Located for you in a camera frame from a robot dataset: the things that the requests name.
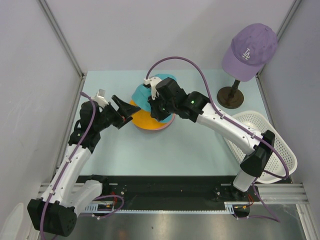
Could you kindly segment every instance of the light blue table surface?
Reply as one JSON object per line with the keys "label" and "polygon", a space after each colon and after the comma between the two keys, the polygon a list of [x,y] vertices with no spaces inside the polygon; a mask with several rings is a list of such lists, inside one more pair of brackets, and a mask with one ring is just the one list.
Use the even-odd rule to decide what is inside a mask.
{"label": "light blue table surface", "polygon": [[[231,86],[234,79],[222,69],[204,70],[213,100],[220,88]],[[130,102],[136,87],[146,77],[146,70],[136,71],[89,71],[83,92],[94,96],[99,89],[105,90],[105,98],[114,108],[112,95]],[[206,89],[196,70],[155,70],[155,74],[172,74],[180,87],[188,94]],[[244,103],[238,109],[226,109],[230,115],[253,110],[267,117],[255,79],[240,83]],[[81,97],[75,121],[80,118]],[[113,126],[101,132],[101,140],[81,175],[131,175],[131,176],[221,176],[236,175],[240,166],[223,137],[213,130],[176,117],[166,129],[153,132],[142,130],[131,122],[121,129]]]}

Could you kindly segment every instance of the metal base plate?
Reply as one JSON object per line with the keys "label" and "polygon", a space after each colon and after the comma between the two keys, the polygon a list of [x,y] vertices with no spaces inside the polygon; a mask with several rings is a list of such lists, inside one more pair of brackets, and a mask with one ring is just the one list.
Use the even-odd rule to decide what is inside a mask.
{"label": "metal base plate", "polygon": [[230,86],[221,88],[218,91],[216,99],[221,104],[221,106],[227,109],[236,109],[241,106],[241,104],[244,102],[245,97],[243,93],[238,89],[235,92],[234,97],[230,98],[229,97],[230,91],[231,91]]}

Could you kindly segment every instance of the cap brim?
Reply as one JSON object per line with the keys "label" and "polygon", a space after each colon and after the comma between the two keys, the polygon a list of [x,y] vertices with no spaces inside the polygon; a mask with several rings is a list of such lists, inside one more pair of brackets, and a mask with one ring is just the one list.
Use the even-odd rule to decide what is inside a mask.
{"label": "cap brim", "polygon": [[231,46],[226,51],[223,60],[222,60],[222,68],[223,70],[234,77],[235,79],[247,82],[255,77],[257,72],[263,67],[260,66],[250,66],[241,62],[232,51]]}
{"label": "cap brim", "polygon": [[[133,100],[130,101],[130,104],[137,106],[137,104]],[[132,123],[136,125],[138,128],[156,131],[167,128],[174,121],[175,114],[171,115],[171,119],[167,123],[158,122],[150,116],[150,112],[145,111],[143,109],[132,115],[132,118]]]}

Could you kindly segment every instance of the colorful cap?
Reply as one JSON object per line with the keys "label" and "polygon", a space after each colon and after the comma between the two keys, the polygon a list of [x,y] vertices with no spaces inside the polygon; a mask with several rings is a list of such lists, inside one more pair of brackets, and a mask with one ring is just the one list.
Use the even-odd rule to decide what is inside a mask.
{"label": "colorful cap", "polygon": [[235,79],[247,82],[271,60],[277,47],[277,35],[270,27],[262,23],[251,24],[232,39],[222,68]]}
{"label": "colorful cap", "polygon": [[[177,80],[175,76],[170,74],[157,74],[155,77],[164,80],[166,78],[172,78],[175,81]],[[151,88],[146,88],[143,84],[139,85],[132,95],[131,105],[139,106],[140,111],[135,113],[132,118],[132,123],[139,128],[146,130],[161,130],[168,127],[173,120],[175,115],[171,114],[166,119],[162,121],[157,121],[156,119],[150,116],[151,106],[148,103],[148,98],[151,96]]]}

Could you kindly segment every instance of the orange cap brim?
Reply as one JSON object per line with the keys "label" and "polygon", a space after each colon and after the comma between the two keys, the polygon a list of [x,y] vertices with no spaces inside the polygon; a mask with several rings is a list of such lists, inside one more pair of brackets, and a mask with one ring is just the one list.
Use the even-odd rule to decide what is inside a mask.
{"label": "orange cap brim", "polygon": [[[131,105],[137,106],[137,104],[131,100]],[[132,123],[138,128],[145,130],[161,130],[168,127],[175,119],[175,114],[172,116],[171,120],[167,123],[158,122],[156,119],[150,116],[150,112],[145,110],[140,110],[132,115]]]}

